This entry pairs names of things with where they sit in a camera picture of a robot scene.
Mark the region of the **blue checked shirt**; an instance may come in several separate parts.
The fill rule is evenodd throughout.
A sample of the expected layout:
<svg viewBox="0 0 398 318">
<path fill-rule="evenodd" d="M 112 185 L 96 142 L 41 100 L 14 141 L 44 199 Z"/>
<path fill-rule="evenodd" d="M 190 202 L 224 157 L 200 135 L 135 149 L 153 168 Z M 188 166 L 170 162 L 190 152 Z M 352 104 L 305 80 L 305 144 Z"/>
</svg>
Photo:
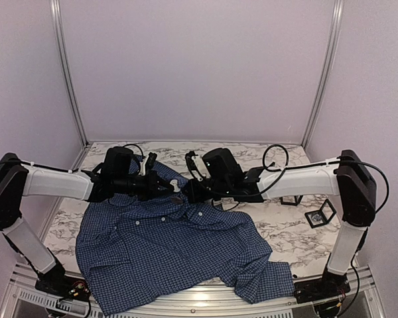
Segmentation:
<svg viewBox="0 0 398 318">
<path fill-rule="evenodd" d="M 249 303 L 295 290 L 289 264 L 270 261 L 271 247 L 247 213 L 191 204 L 181 193 L 148 201 L 117 194 L 89 204 L 75 251 L 106 315 L 213 278 Z"/>
</svg>

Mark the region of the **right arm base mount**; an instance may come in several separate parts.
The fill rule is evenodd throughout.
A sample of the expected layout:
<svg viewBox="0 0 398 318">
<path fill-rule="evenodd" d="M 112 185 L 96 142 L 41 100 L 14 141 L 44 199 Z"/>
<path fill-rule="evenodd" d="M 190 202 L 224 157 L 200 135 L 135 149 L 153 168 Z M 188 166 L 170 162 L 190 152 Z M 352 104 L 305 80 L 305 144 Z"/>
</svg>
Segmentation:
<svg viewBox="0 0 398 318">
<path fill-rule="evenodd" d="M 295 282 L 294 287 L 294 297 L 297 303 L 344 295 L 351 290 L 346 274 L 333 274 L 327 268 L 324 269 L 320 278 Z"/>
</svg>

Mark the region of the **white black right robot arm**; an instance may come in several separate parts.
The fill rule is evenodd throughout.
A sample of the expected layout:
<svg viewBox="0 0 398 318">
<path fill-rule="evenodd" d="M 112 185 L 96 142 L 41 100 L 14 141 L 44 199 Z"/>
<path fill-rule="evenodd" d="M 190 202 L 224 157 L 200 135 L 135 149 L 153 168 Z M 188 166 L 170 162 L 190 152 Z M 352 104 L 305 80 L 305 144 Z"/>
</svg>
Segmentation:
<svg viewBox="0 0 398 318">
<path fill-rule="evenodd" d="M 341 286 L 341 275 L 364 241 L 383 204 L 377 204 L 377 184 L 371 174 L 380 169 L 362 161 L 353 150 L 320 162 L 282 168 L 260 165 L 244 172 L 227 148 L 203 156 L 191 151 L 185 156 L 192 176 L 183 189 L 192 203 L 232 198 L 236 202 L 262 203 L 282 197 L 326 195 L 339 212 L 340 230 L 326 265 L 317 279 L 316 292 L 332 295 Z"/>
</svg>

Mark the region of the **orange rimmed round brooch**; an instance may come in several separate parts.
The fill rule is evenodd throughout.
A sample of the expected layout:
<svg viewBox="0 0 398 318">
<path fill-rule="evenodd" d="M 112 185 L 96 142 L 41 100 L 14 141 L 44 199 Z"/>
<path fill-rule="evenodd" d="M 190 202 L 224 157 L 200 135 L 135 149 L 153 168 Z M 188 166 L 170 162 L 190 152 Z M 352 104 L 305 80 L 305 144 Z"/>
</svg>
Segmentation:
<svg viewBox="0 0 398 318">
<path fill-rule="evenodd" d="M 181 192 L 182 184 L 178 180 L 176 179 L 171 180 L 170 185 L 173 187 L 173 192 L 175 193 Z"/>
</svg>

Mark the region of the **white blue round brooch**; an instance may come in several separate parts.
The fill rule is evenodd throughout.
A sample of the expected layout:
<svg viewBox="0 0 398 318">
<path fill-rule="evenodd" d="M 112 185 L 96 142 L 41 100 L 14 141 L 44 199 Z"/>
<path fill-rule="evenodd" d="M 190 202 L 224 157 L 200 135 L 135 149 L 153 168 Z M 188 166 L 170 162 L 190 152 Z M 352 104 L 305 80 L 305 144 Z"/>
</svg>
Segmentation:
<svg viewBox="0 0 398 318">
<path fill-rule="evenodd" d="M 321 222 L 321 220 L 322 220 L 322 218 L 321 218 L 320 215 L 314 215 L 314 216 L 312 217 L 312 219 L 314 220 L 314 222 Z"/>
</svg>

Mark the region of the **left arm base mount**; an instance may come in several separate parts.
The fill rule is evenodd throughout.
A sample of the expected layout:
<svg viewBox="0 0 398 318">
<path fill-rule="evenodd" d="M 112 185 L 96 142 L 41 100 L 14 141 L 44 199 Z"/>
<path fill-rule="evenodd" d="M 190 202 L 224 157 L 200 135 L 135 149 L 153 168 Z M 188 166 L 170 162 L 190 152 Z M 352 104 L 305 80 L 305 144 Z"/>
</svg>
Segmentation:
<svg viewBox="0 0 398 318">
<path fill-rule="evenodd" d="M 46 273 L 37 272 L 35 288 L 41 292 L 59 296 L 61 299 L 89 301 L 91 296 L 87 282 L 67 276 L 63 265 L 59 262 Z"/>
</svg>

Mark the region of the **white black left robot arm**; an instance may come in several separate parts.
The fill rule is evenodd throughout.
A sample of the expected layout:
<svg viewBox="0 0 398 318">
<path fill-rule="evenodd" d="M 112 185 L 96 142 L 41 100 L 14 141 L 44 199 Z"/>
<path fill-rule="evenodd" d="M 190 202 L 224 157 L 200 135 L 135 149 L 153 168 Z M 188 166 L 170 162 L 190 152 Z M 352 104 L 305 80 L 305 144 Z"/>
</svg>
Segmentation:
<svg viewBox="0 0 398 318">
<path fill-rule="evenodd" d="M 21 160 L 14 153 L 0 159 L 0 232 L 57 295 L 70 290 L 70 279 L 39 238 L 46 209 L 57 199 L 99 203 L 116 194 L 154 199 L 180 190 L 178 182 L 155 171 L 157 155 L 138 156 L 129 148 L 110 148 L 91 170 L 65 170 Z"/>
</svg>

